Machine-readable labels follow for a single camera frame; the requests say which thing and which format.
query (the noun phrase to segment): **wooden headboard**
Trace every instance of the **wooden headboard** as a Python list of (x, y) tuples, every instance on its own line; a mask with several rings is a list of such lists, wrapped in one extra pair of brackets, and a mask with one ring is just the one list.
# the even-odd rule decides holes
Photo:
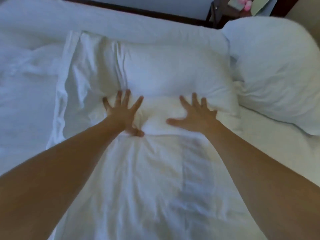
[[(124, 6), (92, 1), (92, 0), (66, 0), (66, 1), (73, 2), (73, 3), (82, 3), (90, 6), (102, 7), (102, 8), (107, 8), (107, 9), (121, 11), (121, 12), (134, 13), (134, 14), (157, 18), (157, 19), (170, 20), (178, 23), (204, 26), (208, 28), (212, 27), (212, 24), (209, 23), (208, 21), (199, 20), (195, 18), (188, 18), (188, 17), (177, 16), (172, 14), (153, 12), (153, 11), (137, 9), (132, 7), (124, 7)], [(285, 17), (288, 14), (288, 12), (291, 10), (291, 8), (296, 4), (296, 2), (298, 2), (298, 0), (278, 0), (274, 9), (272, 10), (271, 16)]]

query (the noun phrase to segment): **white pillow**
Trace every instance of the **white pillow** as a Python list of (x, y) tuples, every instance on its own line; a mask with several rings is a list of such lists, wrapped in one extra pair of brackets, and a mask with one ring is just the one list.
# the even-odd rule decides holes
[(166, 124), (184, 117), (179, 95), (207, 97), (218, 118), (239, 132), (239, 106), (227, 63), (210, 50), (185, 46), (132, 44), (89, 32), (71, 32), (62, 58), (54, 122), (63, 140), (106, 116), (102, 97), (131, 89), (131, 103), (145, 96), (135, 125), (148, 135), (185, 134)]
[(247, 17), (222, 32), (236, 59), (239, 104), (320, 135), (320, 51), (292, 21)]

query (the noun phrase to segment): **wall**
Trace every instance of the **wall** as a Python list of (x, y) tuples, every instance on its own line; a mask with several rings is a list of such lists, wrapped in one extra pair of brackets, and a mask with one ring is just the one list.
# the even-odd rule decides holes
[(213, 0), (94, 0), (205, 20)]
[(320, 0), (299, 0), (286, 18), (303, 25), (320, 45)]

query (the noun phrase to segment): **hand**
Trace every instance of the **hand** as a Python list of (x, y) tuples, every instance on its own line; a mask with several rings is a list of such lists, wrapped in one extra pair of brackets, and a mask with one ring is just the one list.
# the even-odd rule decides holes
[(201, 105), (198, 103), (197, 94), (192, 94), (192, 105), (190, 105), (183, 96), (180, 96), (180, 102), (187, 111), (184, 119), (167, 119), (167, 124), (176, 126), (188, 131), (205, 133), (216, 120), (217, 111), (210, 111), (207, 107), (205, 97), (201, 99)]
[(102, 101), (104, 107), (108, 112), (108, 117), (112, 117), (116, 123), (120, 123), (120, 125), (123, 126), (124, 130), (130, 135), (143, 137), (144, 132), (132, 127), (134, 115), (142, 104), (143, 96), (140, 96), (134, 103), (134, 105), (130, 109), (128, 109), (130, 93), (130, 90), (127, 89), (124, 95), (124, 99), (121, 103), (122, 91), (118, 91), (114, 107), (110, 106), (106, 97), (104, 97)]

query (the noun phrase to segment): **forearm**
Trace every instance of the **forearm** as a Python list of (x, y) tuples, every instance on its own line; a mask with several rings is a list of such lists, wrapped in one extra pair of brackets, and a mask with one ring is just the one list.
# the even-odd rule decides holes
[(48, 238), (123, 129), (107, 118), (0, 177), (0, 235)]
[(318, 186), (262, 153), (220, 122), (204, 134), (268, 239), (319, 239)]

